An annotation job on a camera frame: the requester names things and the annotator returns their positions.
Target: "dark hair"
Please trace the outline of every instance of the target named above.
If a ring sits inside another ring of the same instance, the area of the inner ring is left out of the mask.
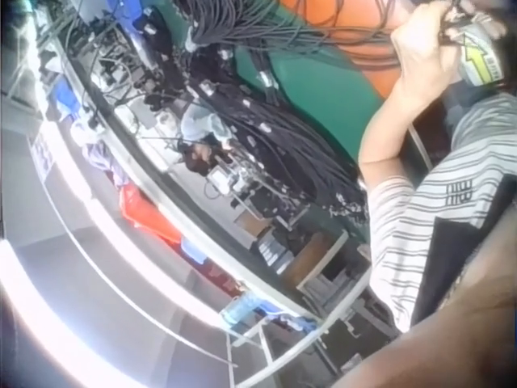
[[[183,161],[189,171],[196,172],[201,176],[207,176],[212,167],[200,158],[193,157],[194,151],[192,147],[190,152],[183,153]]]
[[[194,145],[181,141],[178,144],[178,151],[183,155],[183,161],[189,171],[196,172],[201,176],[207,176],[210,170],[217,164],[216,157],[223,159],[225,162],[231,162],[231,159],[223,151],[220,142],[213,136],[213,134],[210,133],[195,143],[205,144],[212,148],[212,155],[210,156],[209,162],[205,162],[200,158],[194,158],[192,156],[194,154]]]

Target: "striped shirt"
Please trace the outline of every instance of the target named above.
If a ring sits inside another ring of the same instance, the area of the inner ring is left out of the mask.
[[[516,176],[517,98],[500,94],[473,106],[454,132],[452,152],[420,186],[394,176],[372,190],[370,286],[399,330],[412,325],[430,251],[443,253],[433,247],[438,222],[480,230],[501,182]],[[450,247],[464,243],[454,238]]]

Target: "electronic equipment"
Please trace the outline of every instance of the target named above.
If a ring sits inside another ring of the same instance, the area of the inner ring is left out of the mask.
[[[488,31],[489,23],[500,23],[506,33],[494,38]],[[459,10],[443,29],[457,33],[450,39],[461,46],[460,74],[472,86],[502,85],[515,79],[515,31],[495,14],[477,12],[467,15]]]

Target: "person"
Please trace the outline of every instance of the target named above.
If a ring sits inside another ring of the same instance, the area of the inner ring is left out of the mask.
[[[516,366],[517,98],[471,101],[418,187],[399,158],[411,123],[459,81],[460,47],[438,38],[450,4],[421,5],[393,32],[401,76],[359,151],[370,286],[403,334],[335,388],[504,386]]]
[[[183,113],[179,130],[182,140],[178,148],[188,170],[206,176],[217,164],[216,156],[227,160],[232,131],[199,99]]]

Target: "green surface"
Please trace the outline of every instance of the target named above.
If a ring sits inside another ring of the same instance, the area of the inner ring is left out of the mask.
[[[186,23],[166,0],[142,0],[142,6],[155,5],[164,15],[176,43],[183,42]],[[350,65],[341,52],[329,51],[344,65]],[[260,86],[258,75],[243,50],[236,52],[239,74]],[[380,96],[368,80],[354,70],[299,57],[276,53],[272,56],[275,76],[288,97],[305,115],[318,122],[336,142],[357,159],[359,144],[370,118],[381,104]]]

